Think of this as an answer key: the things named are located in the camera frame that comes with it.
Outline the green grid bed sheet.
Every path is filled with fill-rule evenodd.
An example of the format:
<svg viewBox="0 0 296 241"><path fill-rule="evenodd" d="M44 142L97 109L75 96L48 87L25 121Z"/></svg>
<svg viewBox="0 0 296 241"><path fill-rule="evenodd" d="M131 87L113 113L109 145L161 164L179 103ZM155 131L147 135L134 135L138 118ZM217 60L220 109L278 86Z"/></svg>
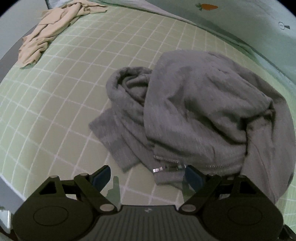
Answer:
<svg viewBox="0 0 296 241"><path fill-rule="evenodd" d="M103 194L115 204L181 205L185 193L155 184L137 165L124 173L88 124L110 107L105 84L124 66L153 68L163 52L216 51L276 88L295 114L295 97L244 52L179 20L111 6L80 18L49 46L36 65L13 66L1 82L1 180L9 203L25 200L49 176L71 179L111 167Z"/></svg>

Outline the beige crumpled garment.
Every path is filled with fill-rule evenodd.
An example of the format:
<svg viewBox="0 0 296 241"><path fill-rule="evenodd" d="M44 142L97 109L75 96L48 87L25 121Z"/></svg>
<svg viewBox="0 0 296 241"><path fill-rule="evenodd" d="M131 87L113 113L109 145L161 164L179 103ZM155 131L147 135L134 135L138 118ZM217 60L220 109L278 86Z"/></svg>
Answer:
<svg viewBox="0 0 296 241"><path fill-rule="evenodd" d="M92 1L70 1L63 6L44 11L35 29L23 37L23 43L18 50L18 66L24 68L35 65L52 41L81 16L105 13L107 10L108 6Z"/></svg>

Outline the grey zip hoodie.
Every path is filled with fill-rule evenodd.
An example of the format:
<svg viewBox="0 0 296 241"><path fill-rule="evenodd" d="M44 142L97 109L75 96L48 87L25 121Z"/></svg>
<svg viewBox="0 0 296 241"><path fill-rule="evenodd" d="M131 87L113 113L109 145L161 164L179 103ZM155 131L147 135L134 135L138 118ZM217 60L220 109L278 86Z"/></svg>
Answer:
<svg viewBox="0 0 296 241"><path fill-rule="evenodd" d="M145 165L158 185L181 188L189 165L247 176L272 202L295 169L285 98L260 76L214 52L176 50L153 69L124 67L106 83L111 107L89 128L123 171Z"/></svg>

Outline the light carrot print quilt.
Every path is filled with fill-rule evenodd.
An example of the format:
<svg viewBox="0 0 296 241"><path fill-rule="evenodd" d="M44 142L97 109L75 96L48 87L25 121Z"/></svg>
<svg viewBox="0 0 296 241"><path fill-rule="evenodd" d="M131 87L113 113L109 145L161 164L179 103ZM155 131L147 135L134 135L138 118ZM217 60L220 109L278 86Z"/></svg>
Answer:
<svg viewBox="0 0 296 241"><path fill-rule="evenodd" d="M177 18L249 47L295 82L295 11L280 1L108 1Z"/></svg>

